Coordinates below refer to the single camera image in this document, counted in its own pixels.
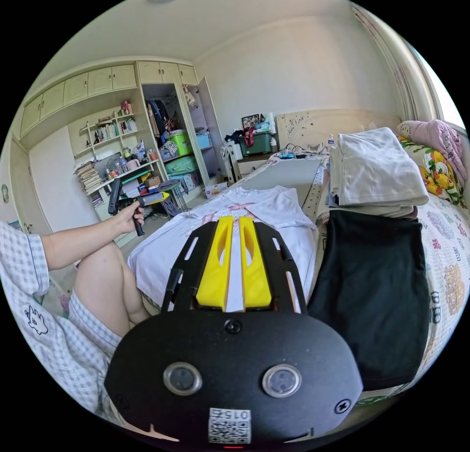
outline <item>window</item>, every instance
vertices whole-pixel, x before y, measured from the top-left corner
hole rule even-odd
[[[462,118],[455,106],[455,103],[452,101],[452,98],[449,95],[449,92],[444,87],[441,79],[436,75],[436,73],[432,70],[431,66],[426,62],[426,60],[419,54],[412,46],[408,45],[417,58],[418,62],[421,64],[421,68],[423,69],[428,82],[430,82],[430,87],[434,90],[433,94],[436,97],[435,100],[439,102],[442,111],[442,121],[447,123],[455,124],[462,129],[466,129]]]

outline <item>curtain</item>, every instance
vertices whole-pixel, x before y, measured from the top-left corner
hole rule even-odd
[[[367,10],[353,6],[352,11],[372,36],[393,73],[399,95],[402,121],[435,119],[437,112],[431,89],[405,41],[397,32]]]

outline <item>pink blanket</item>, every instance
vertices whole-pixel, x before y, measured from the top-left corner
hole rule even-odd
[[[439,151],[450,163],[460,185],[467,180],[468,173],[462,163],[462,141],[456,130],[443,121],[404,121],[398,126],[398,134],[415,144],[422,144]]]

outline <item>picture frame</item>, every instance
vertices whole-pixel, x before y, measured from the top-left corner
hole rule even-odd
[[[251,128],[255,124],[259,123],[259,114],[251,114],[250,116],[245,116],[241,119],[241,125],[243,129]]]

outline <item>pillow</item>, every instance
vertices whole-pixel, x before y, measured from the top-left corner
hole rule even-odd
[[[398,136],[398,139],[403,149],[417,164],[427,191],[466,208],[462,196],[463,188],[444,156],[435,149],[415,144],[403,136]]]

